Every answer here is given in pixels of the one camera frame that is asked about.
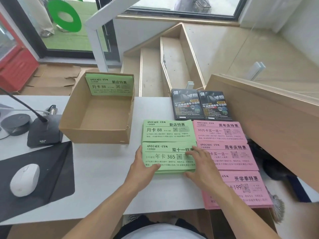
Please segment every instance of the white wall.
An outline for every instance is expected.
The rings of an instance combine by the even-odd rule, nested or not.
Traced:
[[[319,0],[303,0],[281,30],[291,44],[319,66]]]
[[[33,50],[33,48],[31,47],[31,45],[28,43],[28,41],[26,40],[26,38],[23,36],[22,32],[20,31],[20,29],[16,26],[16,24],[14,23],[14,21],[12,20],[12,18],[10,17],[9,13],[6,11],[6,9],[4,8],[4,6],[0,3],[0,13],[4,16],[4,18],[6,19],[6,21],[10,24],[10,26],[12,27],[12,29],[14,30],[14,32],[18,35],[18,37],[21,39],[21,41],[24,43],[24,45],[26,46],[26,48],[31,52],[31,54],[35,57],[36,60],[39,60],[39,56],[37,55],[37,53]]]
[[[117,46],[122,62],[123,52],[175,25],[174,22],[114,19]]]

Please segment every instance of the mouse pad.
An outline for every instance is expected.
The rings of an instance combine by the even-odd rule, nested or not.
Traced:
[[[10,182],[22,167],[35,163],[40,175],[35,190],[16,197]],[[0,222],[57,201],[75,192],[72,142],[64,142],[0,161]]]

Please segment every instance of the wooden staircase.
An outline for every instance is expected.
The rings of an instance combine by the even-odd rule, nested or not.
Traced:
[[[188,81],[206,87],[183,23],[124,52],[121,73],[134,74],[136,96],[169,97]]]

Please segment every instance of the green flyer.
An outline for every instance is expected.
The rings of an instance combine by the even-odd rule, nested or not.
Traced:
[[[87,73],[85,78],[92,96],[133,95],[133,76]]]
[[[142,142],[195,142],[193,122],[144,120]]]
[[[195,161],[186,151],[193,150],[196,142],[143,142],[142,157],[147,167],[160,163],[156,173],[181,173],[194,171]]]

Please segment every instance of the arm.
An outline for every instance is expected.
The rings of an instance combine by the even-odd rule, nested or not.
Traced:
[[[145,166],[140,146],[124,184],[82,219],[63,239],[109,239],[126,208],[138,192],[150,183],[159,168],[160,164],[148,168]]]
[[[193,149],[194,151],[188,151],[186,154],[193,156],[196,171],[186,172],[185,175],[214,198],[236,238],[280,239],[273,229],[224,183],[209,152],[195,146]]]

